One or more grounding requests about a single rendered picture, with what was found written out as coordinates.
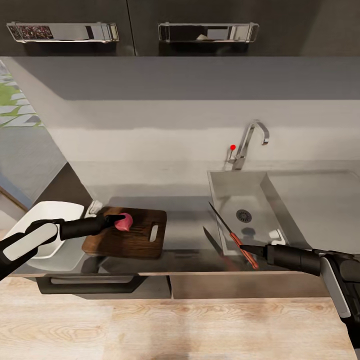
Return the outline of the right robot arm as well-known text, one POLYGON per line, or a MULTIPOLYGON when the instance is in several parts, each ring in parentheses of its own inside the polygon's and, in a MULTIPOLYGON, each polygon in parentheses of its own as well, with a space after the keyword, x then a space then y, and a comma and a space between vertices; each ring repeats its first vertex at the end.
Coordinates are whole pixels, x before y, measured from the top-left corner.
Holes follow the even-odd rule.
POLYGON ((269 235, 274 241, 264 247, 243 244, 239 248, 266 258, 272 266, 322 275, 360 360, 360 261, 350 253, 287 246, 279 229, 270 231, 269 235))

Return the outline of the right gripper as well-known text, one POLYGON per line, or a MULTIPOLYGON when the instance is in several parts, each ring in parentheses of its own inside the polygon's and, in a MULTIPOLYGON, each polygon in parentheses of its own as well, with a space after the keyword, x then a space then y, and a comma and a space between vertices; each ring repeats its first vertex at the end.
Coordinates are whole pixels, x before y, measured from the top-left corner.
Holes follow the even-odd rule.
POLYGON ((241 250, 250 252, 252 255, 258 255, 267 259, 267 264, 279 266, 282 268, 301 272, 301 253, 297 247, 291 247, 283 244, 272 245, 268 243, 264 247, 240 245, 241 250))

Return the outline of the bowl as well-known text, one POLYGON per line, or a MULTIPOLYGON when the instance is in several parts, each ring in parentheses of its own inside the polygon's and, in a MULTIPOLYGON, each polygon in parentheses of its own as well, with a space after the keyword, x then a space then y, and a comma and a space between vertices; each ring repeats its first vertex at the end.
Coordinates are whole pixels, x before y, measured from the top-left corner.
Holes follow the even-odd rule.
MULTIPOLYGON (((39 220, 64 219, 65 222, 81 219, 84 206, 69 202, 43 201, 35 205, 22 219, 10 230, 5 239, 16 234, 25 233, 32 222, 39 220)), ((60 225, 57 224, 58 233, 55 241, 40 245, 33 259, 46 259, 55 256, 68 239, 61 241, 60 225)))

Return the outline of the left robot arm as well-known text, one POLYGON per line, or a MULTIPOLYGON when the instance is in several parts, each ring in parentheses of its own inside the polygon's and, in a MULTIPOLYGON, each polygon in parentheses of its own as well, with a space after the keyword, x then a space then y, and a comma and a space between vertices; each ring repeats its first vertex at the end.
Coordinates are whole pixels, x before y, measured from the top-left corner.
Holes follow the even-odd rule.
POLYGON ((21 267, 38 253, 38 247, 54 242, 58 236, 61 241, 96 236, 102 230, 115 225, 115 221, 125 219, 125 215, 106 215, 99 213, 103 203, 93 201, 85 217, 65 221, 41 219, 31 223, 25 233, 17 232, 0 241, 0 281, 21 267))

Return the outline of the vidalia onion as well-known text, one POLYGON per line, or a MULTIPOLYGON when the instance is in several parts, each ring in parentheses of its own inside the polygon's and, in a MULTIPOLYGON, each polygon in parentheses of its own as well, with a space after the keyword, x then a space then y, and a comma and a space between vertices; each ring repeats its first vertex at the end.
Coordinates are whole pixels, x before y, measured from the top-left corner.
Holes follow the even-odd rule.
POLYGON ((125 215, 125 218, 115 221, 115 227, 121 231, 129 231, 129 227, 133 224, 133 218, 127 213, 121 213, 120 215, 125 215))

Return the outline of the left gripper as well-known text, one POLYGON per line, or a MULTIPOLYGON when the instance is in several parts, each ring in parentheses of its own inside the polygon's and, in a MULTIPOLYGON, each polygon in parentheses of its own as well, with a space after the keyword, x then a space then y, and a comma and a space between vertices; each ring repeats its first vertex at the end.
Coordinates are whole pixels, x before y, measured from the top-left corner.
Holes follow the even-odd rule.
POLYGON ((125 215, 106 215, 98 213, 96 217, 76 219, 77 234, 76 238, 84 236, 96 236, 102 230, 115 225, 115 221, 125 219, 125 215))

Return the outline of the cutting board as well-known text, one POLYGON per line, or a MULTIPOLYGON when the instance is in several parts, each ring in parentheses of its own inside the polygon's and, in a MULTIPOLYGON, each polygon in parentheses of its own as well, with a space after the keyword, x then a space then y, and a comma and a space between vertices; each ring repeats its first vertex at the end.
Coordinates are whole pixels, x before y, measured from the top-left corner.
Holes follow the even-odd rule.
POLYGON ((81 247, 85 253, 158 259, 161 256, 167 213, 164 210, 105 206, 98 212, 107 215, 127 213, 133 218, 129 231, 115 225, 97 235, 87 235, 81 247), (149 241, 152 225, 158 223, 154 242, 149 241))

